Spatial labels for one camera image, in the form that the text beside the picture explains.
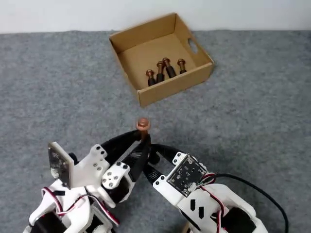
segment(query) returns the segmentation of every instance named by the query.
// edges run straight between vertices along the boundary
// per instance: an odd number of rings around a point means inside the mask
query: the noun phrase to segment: black cable
[[[250,183],[249,181],[246,181],[246,180],[244,180],[244,179],[242,179],[242,178],[240,178],[238,176],[234,176],[234,175],[231,175],[231,174],[225,174],[225,173],[215,174],[215,175],[212,175],[212,176],[208,177],[207,180],[216,179],[217,177],[229,177],[229,178],[235,179],[235,180],[240,181],[240,182],[242,182],[244,184],[247,184],[248,186],[252,187],[253,189],[255,189],[258,192],[260,192],[261,194],[263,194],[267,199],[269,199],[281,211],[281,213],[283,215],[283,218],[285,220],[285,233],[288,233],[289,223],[288,223],[287,215],[286,215],[284,209],[280,206],[280,204],[277,203],[277,201],[274,200],[269,194],[267,194],[261,188],[258,188],[254,184]]]

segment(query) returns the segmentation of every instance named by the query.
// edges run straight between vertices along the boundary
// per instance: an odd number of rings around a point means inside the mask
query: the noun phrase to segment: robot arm
[[[194,157],[159,144],[154,150],[161,151],[174,168],[163,175],[147,165],[144,173],[153,187],[190,222],[193,233],[267,233],[254,208],[227,186],[202,185],[202,177],[208,171]]]
[[[135,141],[143,140],[123,161],[119,158]],[[42,202],[30,215],[24,233],[110,233],[117,219],[105,208],[130,196],[147,162],[159,157],[149,154],[150,136],[131,131],[94,145],[80,162],[56,142],[49,144],[51,174],[56,179],[42,189]]]

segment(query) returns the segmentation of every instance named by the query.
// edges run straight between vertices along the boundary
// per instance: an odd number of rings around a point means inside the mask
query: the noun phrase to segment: circuit board
[[[199,184],[206,172],[206,169],[188,154],[170,175],[167,182],[187,197],[191,193],[189,188],[193,186],[193,183]]]
[[[58,148],[49,144],[49,161],[51,174],[55,179],[60,179],[63,185],[70,187],[69,161]]]

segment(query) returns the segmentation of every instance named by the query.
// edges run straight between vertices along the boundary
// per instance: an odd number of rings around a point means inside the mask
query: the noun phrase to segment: floor
[[[284,207],[290,232],[309,232],[311,32],[194,32],[215,60],[210,79],[144,109],[110,51],[111,33],[0,35],[1,231],[22,232],[40,188],[53,181],[49,141],[81,159],[146,116],[153,142],[253,182]],[[163,173],[170,168],[158,165]],[[269,232],[284,232],[269,200],[218,181],[252,204]],[[143,176],[112,212],[118,233],[178,233],[185,224]]]

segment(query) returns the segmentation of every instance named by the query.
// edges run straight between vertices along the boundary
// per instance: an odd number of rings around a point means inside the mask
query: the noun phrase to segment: box handle hole
[[[198,53],[198,47],[196,46],[195,42],[191,38],[188,39],[188,44],[192,52]]]

